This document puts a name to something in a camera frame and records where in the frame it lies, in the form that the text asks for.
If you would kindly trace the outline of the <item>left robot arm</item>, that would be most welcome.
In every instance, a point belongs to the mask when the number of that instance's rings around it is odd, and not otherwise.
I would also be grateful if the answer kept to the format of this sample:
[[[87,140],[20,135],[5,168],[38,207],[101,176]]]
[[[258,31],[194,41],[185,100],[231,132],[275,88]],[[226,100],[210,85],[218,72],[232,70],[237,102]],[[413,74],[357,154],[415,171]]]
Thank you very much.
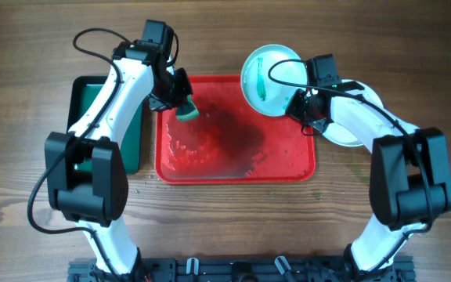
[[[122,217],[128,179],[121,144],[135,112],[148,102],[156,112],[175,110],[179,121],[198,116],[186,71],[175,69],[179,39],[165,22],[147,20],[140,39],[123,38],[111,57],[103,87],[84,115],[65,133],[51,132],[45,141],[46,170],[31,192],[27,218],[33,218],[38,189],[48,187],[49,204],[72,231],[81,231],[96,254],[90,276],[104,281],[149,280],[140,251]]]

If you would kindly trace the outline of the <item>white plate top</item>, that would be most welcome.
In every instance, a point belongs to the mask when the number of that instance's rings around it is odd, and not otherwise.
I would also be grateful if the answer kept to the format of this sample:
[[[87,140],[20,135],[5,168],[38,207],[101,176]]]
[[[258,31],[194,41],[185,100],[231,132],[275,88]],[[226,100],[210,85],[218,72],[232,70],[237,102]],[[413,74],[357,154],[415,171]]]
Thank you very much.
[[[248,104],[270,117],[285,115],[292,96],[307,84],[301,57],[284,45],[256,49],[246,59],[240,74],[240,86]]]

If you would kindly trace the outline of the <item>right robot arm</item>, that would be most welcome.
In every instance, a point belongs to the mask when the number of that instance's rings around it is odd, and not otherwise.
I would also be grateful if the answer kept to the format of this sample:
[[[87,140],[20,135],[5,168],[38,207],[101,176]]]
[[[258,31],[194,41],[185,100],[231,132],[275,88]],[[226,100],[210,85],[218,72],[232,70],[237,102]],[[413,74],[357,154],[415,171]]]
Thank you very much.
[[[418,128],[367,99],[357,81],[342,81],[332,55],[303,65],[307,78],[295,85],[287,115],[320,134],[340,125],[372,154],[373,215],[348,249],[355,273],[379,273],[412,235],[429,232],[441,214],[451,211],[446,138],[438,128]]]

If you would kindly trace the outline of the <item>green sponge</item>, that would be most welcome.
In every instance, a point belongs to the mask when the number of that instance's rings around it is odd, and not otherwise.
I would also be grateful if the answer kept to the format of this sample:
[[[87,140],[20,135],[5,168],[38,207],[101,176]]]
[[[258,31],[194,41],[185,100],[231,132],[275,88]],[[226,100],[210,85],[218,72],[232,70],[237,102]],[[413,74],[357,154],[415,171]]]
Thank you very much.
[[[199,116],[199,110],[191,99],[191,96],[186,97],[183,105],[177,107],[175,116],[179,121],[189,121]]]

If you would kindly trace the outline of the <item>white plate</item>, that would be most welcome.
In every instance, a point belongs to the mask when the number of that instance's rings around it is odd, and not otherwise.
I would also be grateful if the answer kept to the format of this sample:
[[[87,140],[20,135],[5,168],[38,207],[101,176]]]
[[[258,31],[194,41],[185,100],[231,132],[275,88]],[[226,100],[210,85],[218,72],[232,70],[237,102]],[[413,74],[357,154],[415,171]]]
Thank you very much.
[[[292,96],[307,84],[301,57],[284,45],[256,49],[246,59],[240,74],[240,86],[248,104],[270,117],[285,115]]]
[[[384,104],[381,101],[379,95],[368,85],[358,81],[363,87],[363,90],[349,90],[348,93],[352,95],[363,95],[370,102],[382,107]],[[327,130],[323,133],[323,137],[338,146],[346,147],[358,147],[363,143],[359,141],[349,130],[337,123],[331,123],[328,125]]]

